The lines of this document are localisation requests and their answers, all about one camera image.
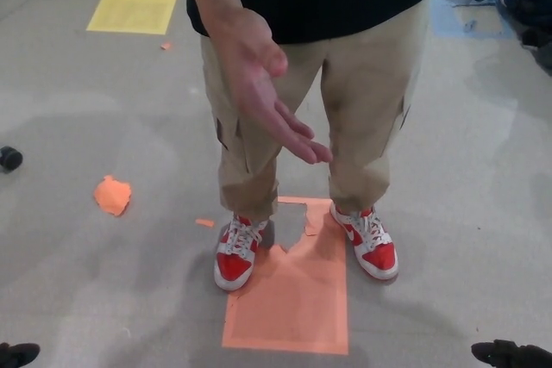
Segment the person's right hand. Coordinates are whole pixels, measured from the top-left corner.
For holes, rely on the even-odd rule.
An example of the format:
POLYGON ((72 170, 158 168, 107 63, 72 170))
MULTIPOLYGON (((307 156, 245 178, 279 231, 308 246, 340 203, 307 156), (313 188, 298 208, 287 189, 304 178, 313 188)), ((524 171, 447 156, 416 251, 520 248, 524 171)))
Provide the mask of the person's right hand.
POLYGON ((288 61, 266 21, 249 9, 228 9, 208 29, 238 110, 306 163, 330 162, 331 151, 278 97, 273 79, 286 73, 288 61))

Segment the robot's black right hand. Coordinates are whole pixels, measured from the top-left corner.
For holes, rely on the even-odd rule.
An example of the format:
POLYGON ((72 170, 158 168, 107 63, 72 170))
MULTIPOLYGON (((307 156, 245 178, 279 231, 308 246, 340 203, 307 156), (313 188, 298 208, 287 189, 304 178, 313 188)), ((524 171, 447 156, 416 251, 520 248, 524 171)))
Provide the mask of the robot's black right hand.
POLYGON ((551 368, 551 352, 539 346, 518 346, 510 340, 494 340, 471 345, 480 362, 496 368, 551 368))

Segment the robot's black left hand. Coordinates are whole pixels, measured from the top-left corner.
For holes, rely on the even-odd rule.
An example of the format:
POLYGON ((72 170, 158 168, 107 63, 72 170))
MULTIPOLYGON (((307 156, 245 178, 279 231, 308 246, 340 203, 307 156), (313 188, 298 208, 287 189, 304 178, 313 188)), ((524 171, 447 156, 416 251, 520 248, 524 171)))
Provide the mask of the robot's black left hand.
POLYGON ((3 342, 0 345, 0 368, 20 368, 32 363, 41 352, 35 343, 10 345, 3 342))

